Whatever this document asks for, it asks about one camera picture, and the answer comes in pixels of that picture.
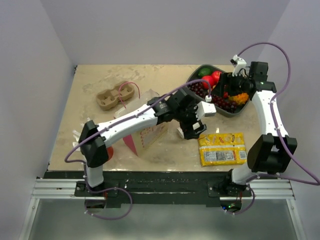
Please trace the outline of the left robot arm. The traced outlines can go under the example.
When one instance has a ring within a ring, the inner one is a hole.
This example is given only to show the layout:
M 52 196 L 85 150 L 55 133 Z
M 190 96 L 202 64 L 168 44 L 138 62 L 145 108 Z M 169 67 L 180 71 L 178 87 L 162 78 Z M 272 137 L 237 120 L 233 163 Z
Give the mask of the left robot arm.
M 180 124 L 184 139 L 198 139 L 207 129 L 202 118 L 216 114 L 211 100 L 210 96 L 203 100 L 187 87 L 182 87 L 172 95 L 154 97 L 140 108 L 114 120 L 85 123 L 78 143 L 85 158 L 86 191 L 92 196 L 103 192 L 103 165 L 111 158 L 108 149 L 132 133 L 175 120 Z

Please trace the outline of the cardboard cup carrier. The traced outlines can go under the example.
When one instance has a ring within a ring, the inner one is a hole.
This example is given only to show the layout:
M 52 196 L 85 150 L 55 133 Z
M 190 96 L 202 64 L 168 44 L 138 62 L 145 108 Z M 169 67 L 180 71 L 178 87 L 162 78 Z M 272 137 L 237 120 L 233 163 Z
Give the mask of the cardboard cup carrier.
M 133 85 L 131 83 L 127 84 L 127 81 L 121 81 L 115 84 L 113 88 L 99 92 L 95 99 L 103 111 L 108 111 L 114 108 L 119 102 L 132 98 L 134 94 L 135 89 Z

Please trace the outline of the brown paper bag pink handles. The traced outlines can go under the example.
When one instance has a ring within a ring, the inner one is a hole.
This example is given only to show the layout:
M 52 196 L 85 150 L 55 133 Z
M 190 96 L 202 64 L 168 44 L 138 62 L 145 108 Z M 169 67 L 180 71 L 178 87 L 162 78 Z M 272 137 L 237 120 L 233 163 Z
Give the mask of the brown paper bag pink handles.
M 149 89 L 143 93 L 139 93 L 138 98 L 134 98 L 133 96 L 126 98 L 125 96 L 128 93 L 135 92 L 134 83 L 127 81 L 122 81 L 117 84 L 116 89 L 118 90 L 117 96 L 120 97 L 119 102 L 123 104 L 123 107 L 115 112 L 113 116 L 115 119 L 137 110 L 152 98 L 159 96 L 157 92 Z M 165 134 L 167 130 L 168 124 L 162 123 L 160 125 L 138 130 L 135 133 L 125 136 L 123 141 L 134 154 L 140 157 L 145 150 L 147 150 L 157 139 Z

